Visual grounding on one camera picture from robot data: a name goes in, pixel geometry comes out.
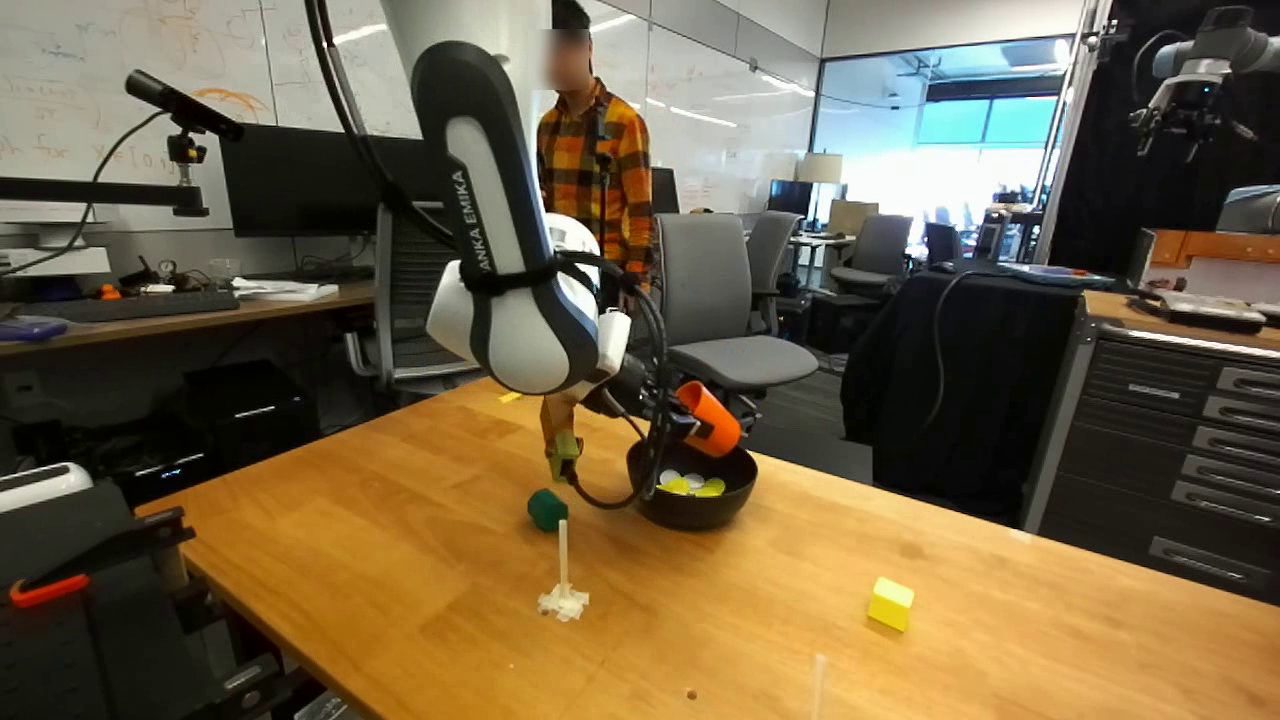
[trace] plaid shirt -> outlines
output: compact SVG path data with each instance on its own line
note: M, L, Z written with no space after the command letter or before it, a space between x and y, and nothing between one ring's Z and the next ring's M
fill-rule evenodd
M652 286L652 178L643 116L599 83L586 116L559 104L538 126L543 209L577 216L599 242L599 258L638 286Z

